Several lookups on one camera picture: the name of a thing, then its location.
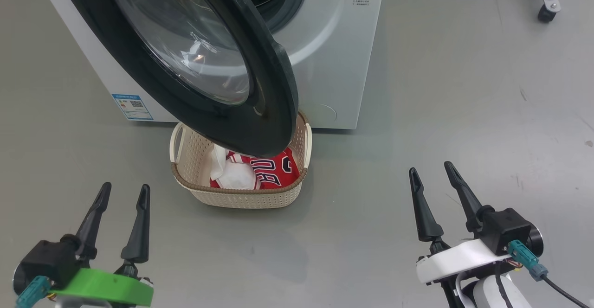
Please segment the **blue energy label sticker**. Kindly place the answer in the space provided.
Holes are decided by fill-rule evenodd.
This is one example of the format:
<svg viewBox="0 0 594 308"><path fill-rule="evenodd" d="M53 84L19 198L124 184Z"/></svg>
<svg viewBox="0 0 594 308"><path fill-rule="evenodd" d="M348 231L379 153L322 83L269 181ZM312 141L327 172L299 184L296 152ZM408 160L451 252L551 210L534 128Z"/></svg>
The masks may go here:
<svg viewBox="0 0 594 308"><path fill-rule="evenodd" d="M120 110L128 120L153 121L153 117L138 95L112 94Z"/></svg>

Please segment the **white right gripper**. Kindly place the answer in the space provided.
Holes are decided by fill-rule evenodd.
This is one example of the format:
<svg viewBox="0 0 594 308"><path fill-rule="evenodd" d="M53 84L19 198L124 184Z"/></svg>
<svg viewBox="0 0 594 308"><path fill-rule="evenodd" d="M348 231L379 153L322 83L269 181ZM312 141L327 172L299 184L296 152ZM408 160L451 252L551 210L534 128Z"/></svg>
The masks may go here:
<svg viewBox="0 0 594 308"><path fill-rule="evenodd" d="M482 207L474 192L450 161L444 162L445 172L451 186L458 192L460 203L466 215L466 228L471 233L480 233L482 222L477 211ZM495 274L498 264L504 263L510 255L498 256L479 239L462 242L450 247L441 237L443 228L435 221L424 196L424 185L414 167L408 172L412 194L417 237L420 242L431 242L430 255L416 262L416 274L421 283L440 282L447 278L465 274L466 278L486 278Z"/></svg>

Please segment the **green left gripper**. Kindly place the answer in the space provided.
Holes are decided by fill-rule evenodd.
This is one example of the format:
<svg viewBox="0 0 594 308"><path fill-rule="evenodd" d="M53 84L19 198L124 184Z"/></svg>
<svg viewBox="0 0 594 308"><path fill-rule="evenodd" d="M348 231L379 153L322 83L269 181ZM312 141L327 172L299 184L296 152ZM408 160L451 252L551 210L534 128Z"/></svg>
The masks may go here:
<svg viewBox="0 0 594 308"><path fill-rule="evenodd" d="M79 261L97 257L95 246L102 215L110 200L112 184L102 184L85 215L76 236L81 245L76 255ZM146 263L150 251L150 186L142 185L136 202L136 218L130 237L121 251L121 259L130 263ZM153 285L135 278L99 269L80 269L65 289L52 289L57 308L134 308L150 307Z"/></svg>

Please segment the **cream perforated laundry basket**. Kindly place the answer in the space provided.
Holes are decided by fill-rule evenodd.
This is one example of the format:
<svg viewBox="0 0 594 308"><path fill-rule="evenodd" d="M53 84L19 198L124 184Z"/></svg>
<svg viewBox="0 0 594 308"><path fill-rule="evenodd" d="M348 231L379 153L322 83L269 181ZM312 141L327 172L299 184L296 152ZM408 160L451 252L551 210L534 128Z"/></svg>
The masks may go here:
<svg viewBox="0 0 594 308"><path fill-rule="evenodd" d="M210 153L214 144L199 133L176 124L170 137L169 157L174 178L200 202L233 209L275 209L292 204L299 196L308 173L312 151L312 130L306 115L299 111L296 130L288 148L300 173L296 181L283 188L237 190L210 187Z"/></svg>

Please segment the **red basketball jersey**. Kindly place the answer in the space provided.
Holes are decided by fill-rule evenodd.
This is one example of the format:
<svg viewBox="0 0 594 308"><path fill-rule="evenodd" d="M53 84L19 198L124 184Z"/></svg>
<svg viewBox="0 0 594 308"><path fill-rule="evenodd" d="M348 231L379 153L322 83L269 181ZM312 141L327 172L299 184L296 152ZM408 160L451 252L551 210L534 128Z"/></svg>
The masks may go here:
<svg viewBox="0 0 594 308"><path fill-rule="evenodd" d="M242 156L250 158L250 166L255 172L258 184L255 190L284 188L293 184L300 176L292 151L289 148L278 154L278 156L268 159L255 158L244 154Z"/></svg>

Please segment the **black glass washing machine door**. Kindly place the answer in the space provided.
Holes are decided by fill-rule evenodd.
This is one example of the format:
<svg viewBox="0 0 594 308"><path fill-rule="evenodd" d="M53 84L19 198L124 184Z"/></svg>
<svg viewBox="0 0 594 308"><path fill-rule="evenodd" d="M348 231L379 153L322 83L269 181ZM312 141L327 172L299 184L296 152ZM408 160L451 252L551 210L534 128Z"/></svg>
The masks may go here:
<svg viewBox="0 0 594 308"><path fill-rule="evenodd" d="M182 122L259 158L288 147L293 69L251 0L51 2L110 95L142 99L145 122Z"/></svg>

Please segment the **white washing machine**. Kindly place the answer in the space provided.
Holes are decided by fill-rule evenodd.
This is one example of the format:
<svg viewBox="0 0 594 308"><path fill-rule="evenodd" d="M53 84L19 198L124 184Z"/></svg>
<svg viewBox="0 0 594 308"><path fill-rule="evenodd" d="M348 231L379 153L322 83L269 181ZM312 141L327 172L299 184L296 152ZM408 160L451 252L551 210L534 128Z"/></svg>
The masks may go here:
<svg viewBox="0 0 594 308"><path fill-rule="evenodd" d="M381 0L251 0L288 54L314 128L358 124Z"/></svg>

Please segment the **white garment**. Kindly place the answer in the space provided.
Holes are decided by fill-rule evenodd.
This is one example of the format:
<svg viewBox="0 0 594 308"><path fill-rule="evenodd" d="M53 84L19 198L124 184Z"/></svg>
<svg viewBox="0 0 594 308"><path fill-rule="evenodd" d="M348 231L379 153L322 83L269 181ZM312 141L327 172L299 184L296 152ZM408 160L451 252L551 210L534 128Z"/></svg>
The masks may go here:
<svg viewBox="0 0 594 308"><path fill-rule="evenodd" d="M214 145L211 158L210 187L255 190L258 187L250 158Z"/></svg>

